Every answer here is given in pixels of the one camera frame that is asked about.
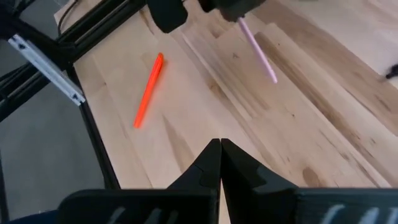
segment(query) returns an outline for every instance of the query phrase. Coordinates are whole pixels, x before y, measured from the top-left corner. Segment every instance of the black frame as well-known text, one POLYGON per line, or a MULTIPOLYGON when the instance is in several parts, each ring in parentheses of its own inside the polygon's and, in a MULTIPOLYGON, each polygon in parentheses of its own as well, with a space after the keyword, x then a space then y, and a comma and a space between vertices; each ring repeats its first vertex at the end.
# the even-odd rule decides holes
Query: black frame
MULTIPOLYGON (((55 60, 56 64, 62 70, 66 70, 70 79, 81 87, 73 63, 145 5, 145 0, 102 0, 55 41, 51 40, 50 44, 39 45, 39 48, 49 58, 55 60), (62 52, 63 57, 66 58, 62 63, 58 63, 60 60, 59 55, 57 55, 58 52, 62 52)), ((25 24, 20 30, 32 32, 32 27, 25 24)), ((49 38, 46 35, 36 30, 34 30, 31 37, 40 42, 49 42, 49 38)), ((0 122, 43 89, 48 83, 49 80, 31 63, 26 63, 1 76, 0 122)), ((81 104, 80 111, 94 147, 99 166, 101 167, 105 188, 120 189, 116 174, 113 171, 112 164, 87 102, 81 104)), ((4 182, 0 181, 1 221, 6 222, 8 221, 8 212, 6 199, 3 195, 5 195, 4 182)))

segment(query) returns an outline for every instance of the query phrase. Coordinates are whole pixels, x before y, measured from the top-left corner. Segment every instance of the pink marker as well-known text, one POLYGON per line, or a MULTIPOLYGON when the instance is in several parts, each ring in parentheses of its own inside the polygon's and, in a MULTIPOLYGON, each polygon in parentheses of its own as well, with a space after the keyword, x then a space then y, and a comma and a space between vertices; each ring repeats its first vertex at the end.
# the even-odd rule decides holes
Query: pink marker
POLYGON ((267 57, 264 55, 264 53, 262 52, 259 44, 257 43, 257 41, 255 40, 255 38, 253 37, 253 34, 251 33, 251 31, 249 30, 248 25, 246 24, 246 22, 243 20, 243 18, 239 18, 238 19, 238 23, 239 26, 241 27, 244 35, 246 36, 246 38, 248 39, 250 45, 253 47, 256 55, 259 57, 261 63, 263 64, 263 66, 265 66, 265 69, 268 71, 269 75, 272 78, 272 81, 274 83, 278 82, 278 79, 276 78, 276 74, 275 71, 272 69, 271 65, 268 62, 267 57))

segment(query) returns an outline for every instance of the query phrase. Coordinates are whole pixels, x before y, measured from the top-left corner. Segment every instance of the wood grain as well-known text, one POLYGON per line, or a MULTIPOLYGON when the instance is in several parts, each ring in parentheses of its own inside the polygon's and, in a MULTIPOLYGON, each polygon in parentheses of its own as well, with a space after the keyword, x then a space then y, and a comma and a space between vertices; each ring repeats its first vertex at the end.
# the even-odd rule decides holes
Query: wood grain
POLYGON ((184 4, 188 20, 171 34, 145 7, 75 64, 123 188, 167 187, 212 138, 230 138, 300 186, 398 186, 398 84, 381 79, 398 60, 395 2, 268 0, 246 15, 276 85, 237 25, 184 4), (134 129, 159 52, 166 63, 134 129))

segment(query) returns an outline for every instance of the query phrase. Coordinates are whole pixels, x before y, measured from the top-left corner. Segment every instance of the orange highlighter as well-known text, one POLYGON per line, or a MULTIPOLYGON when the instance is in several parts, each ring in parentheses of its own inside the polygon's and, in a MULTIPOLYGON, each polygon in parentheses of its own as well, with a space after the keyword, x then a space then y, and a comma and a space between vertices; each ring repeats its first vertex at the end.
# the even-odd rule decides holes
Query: orange highlighter
POLYGON ((147 87, 145 88, 144 96, 142 96, 141 104, 139 105, 136 119, 134 120, 133 126, 135 128, 139 128, 141 125, 142 119, 144 119, 145 111, 147 109, 147 106, 148 106, 148 103, 150 100, 150 96, 152 95, 152 92, 154 91, 156 80, 159 77, 159 73, 160 73, 160 69, 162 68, 162 65, 163 65, 163 54, 159 53, 155 60, 154 67, 152 68, 152 71, 150 73, 147 87))

